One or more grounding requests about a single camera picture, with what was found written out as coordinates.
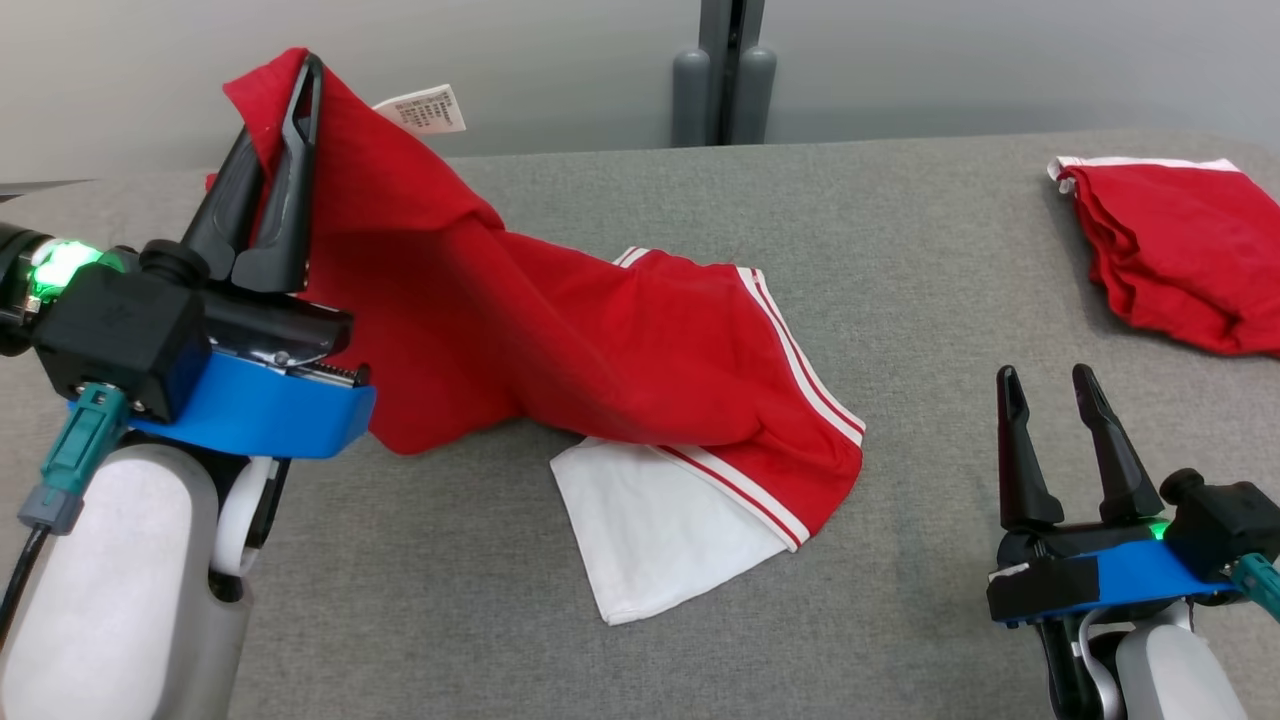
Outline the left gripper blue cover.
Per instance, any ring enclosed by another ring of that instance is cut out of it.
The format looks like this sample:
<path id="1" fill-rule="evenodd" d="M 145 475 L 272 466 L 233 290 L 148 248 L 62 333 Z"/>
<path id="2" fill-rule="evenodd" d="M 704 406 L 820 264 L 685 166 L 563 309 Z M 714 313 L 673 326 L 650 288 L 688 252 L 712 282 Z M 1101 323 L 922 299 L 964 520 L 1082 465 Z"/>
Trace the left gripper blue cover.
<path id="1" fill-rule="evenodd" d="M 324 72 L 316 55 L 302 55 L 283 115 L 282 155 L 251 246 L 264 172 L 246 128 L 180 242 L 99 251 L 4 225 L 3 354 L 36 346 L 38 328 L 82 266 L 128 273 L 170 264 L 193 274 L 189 286 L 202 293 L 198 327 L 210 355 L 201 374 L 186 378 L 114 357 L 96 363 L 73 346 L 65 357 L 41 348 L 47 378 L 69 405 L 92 383 L 119 386 L 133 402 L 129 428 L 230 455 L 325 459 L 362 436 L 376 397 L 369 370 L 328 361 L 349 346 L 355 318 L 292 295 L 307 286 Z"/>

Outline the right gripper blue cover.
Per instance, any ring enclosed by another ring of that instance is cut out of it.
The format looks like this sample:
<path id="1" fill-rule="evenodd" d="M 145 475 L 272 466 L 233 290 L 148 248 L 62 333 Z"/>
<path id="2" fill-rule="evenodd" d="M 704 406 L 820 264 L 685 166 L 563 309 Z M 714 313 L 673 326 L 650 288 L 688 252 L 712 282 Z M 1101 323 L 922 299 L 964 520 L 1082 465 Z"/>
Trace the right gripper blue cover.
<path id="1" fill-rule="evenodd" d="M 1093 369 L 1078 363 L 1071 382 L 1094 445 L 1105 523 L 1059 524 L 1065 514 L 1036 456 L 1021 382 L 1015 366 L 1001 366 L 997 441 L 1005 536 L 997 569 L 988 577 L 991 619 L 1016 626 L 1174 600 L 1236 602 L 1236 589 L 1222 573 L 1184 561 L 1184 521 L 1156 518 L 1164 502 Z"/>

